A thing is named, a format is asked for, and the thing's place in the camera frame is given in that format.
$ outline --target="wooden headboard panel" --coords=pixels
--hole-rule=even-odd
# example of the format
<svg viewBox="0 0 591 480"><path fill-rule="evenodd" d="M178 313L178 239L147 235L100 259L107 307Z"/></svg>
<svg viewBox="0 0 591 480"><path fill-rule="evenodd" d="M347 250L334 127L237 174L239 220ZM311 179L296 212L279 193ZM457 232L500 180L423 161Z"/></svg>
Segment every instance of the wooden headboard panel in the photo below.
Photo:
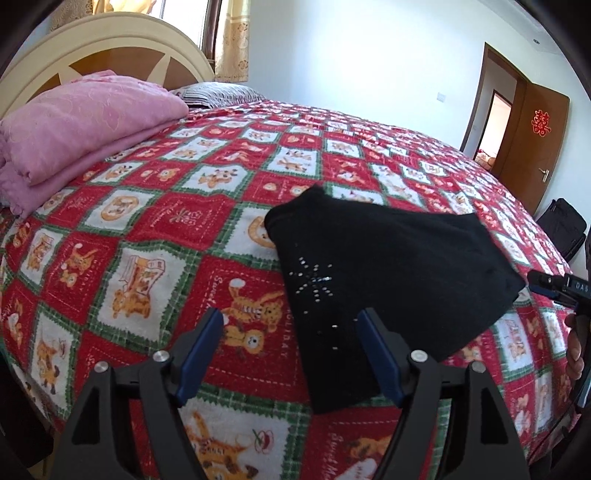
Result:
<svg viewBox="0 0 591 480"><path fill-rule="evenodd" d="M129 12L93 15L55 30L5 72L0 118L41 92L109 69L169 90L214 77L201 50L172 25Z"/></svg>

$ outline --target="pink blanket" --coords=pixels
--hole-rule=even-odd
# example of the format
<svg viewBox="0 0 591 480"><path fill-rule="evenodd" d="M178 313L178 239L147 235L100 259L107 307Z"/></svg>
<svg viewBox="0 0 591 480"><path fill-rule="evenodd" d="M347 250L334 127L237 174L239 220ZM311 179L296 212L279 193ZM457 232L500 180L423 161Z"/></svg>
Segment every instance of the pink blanket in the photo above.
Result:
<svg viewBox="0 0 591 480"><path fill-rule="evenodd" d="M111 142L92 153L84 155L79 161L67 166L53 177L37 185L29 185L27 180L17 172L14 164L7 162L0 168L0 197L5 203L9 203L12 213L19 215L21 218L28 217L48 201L52 195L59 192L70 181L82 175L97 162L143 142L174 123L174 121L166 122L157 127L148 128Z"/></svg>
<svg viewBox="0 0 591 480"><path fill-rule="evenodd" d="M189 107L150 82L86 75L36 96L0 122L0 166L41 183L104 145L187 116Z"/></svg>

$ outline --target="wooden door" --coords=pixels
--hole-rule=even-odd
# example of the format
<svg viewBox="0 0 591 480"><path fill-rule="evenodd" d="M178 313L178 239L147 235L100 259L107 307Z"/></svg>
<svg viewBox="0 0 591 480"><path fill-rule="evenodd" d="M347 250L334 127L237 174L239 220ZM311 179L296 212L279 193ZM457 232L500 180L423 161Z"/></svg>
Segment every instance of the wooden door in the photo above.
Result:
<svg viewBox="0 0 591 480"><path fill-rule="evenodd" d="M501 183L532 215L558 160L569 103L569 98L562 93L527 83L511 146L499 165L500 172L496 172Z"/></svg>

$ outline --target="folded black sweater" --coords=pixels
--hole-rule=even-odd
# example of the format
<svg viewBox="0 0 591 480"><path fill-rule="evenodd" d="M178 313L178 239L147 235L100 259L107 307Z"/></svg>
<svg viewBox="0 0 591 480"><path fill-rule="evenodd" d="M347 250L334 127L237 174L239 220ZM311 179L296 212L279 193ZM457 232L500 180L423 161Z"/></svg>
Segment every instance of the folded black sweater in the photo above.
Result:
<svg viewBox="0 0 591 480"><path fill-rule="evenodd" d="M273 208L277 247L315 413L379 393L353 319L386 327L437 361L497 321L525 287L478 217L337 200L314 186Z"/></svg>

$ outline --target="metal screw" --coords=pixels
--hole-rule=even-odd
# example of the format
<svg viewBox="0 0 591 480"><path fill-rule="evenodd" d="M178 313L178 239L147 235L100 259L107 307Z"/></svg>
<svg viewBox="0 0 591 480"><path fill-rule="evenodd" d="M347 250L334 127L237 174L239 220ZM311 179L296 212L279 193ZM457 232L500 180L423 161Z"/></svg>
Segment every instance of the metal screw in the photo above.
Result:
<svg viewBox="0 0 591 480"><path fill-rule="evenodd" d="M426 352L423 352L422 350L413 350L410 354L410 358L412 358L415 362L422 364L427 361L427 358L429 358L429 356Z"/></svg>
<svg viewBox="0 0 591 480"><path fill-rule="evenodd" d="M170 353L168 353L166 350L158 350L157 352L154 352L154 354L152 355L152 359L155 362L158 362L159 364L161 364L162 362L165 362L169 358L170 358Z"/></svg>
<svg viewBox="0 0 591 480"><path fill-rule="evenodd" d="M98 374L104 373L109 369L109 364L107 362L97 362L95 363L95 372Z"/></svg>
<svg viewBox="0 0 591 480"><path fill-rule="evenodd" d="M472 362L472 369L477 374L483 374L484 372L486 372L486 365L482 362Z"/></svg>

